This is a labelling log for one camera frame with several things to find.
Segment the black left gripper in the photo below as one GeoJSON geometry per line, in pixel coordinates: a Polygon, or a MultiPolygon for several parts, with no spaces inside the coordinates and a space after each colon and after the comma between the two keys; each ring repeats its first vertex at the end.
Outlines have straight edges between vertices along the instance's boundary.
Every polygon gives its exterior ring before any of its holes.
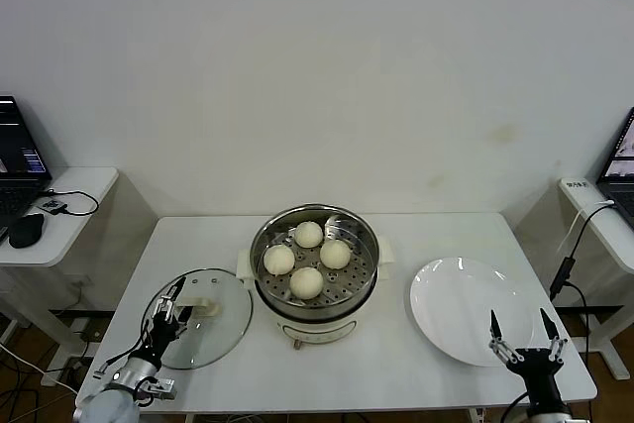
{"type": "Polygon", "coordinates": [[[168,287],[166,293],[159,297],[158,314],[153,318],[152,329],[146,338],[146,350],[154,359],[162,357],[169,344],[177,338],[179,324],[186,326],[191,317],[192,306],[184,306],[181,309],[178,322],[172,316],[175,301],[183,286],[184,278],[181,277],[168,287]]]}

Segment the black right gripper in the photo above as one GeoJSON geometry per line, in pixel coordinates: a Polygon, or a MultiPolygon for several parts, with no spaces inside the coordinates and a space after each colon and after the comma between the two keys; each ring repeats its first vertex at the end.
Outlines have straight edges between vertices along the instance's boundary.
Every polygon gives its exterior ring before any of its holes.
{"type": "Polygon", "coordinates": [[[562,352],[568,340],[562,339],[557,325],[544,308],[540,315],[547,337],[546,348],[512,349],[502,337],[496,314],[490,310],[489,348],[508,370],[519,375],[528,393],[558,393],[555,375],[563,367],[562,352]]]}

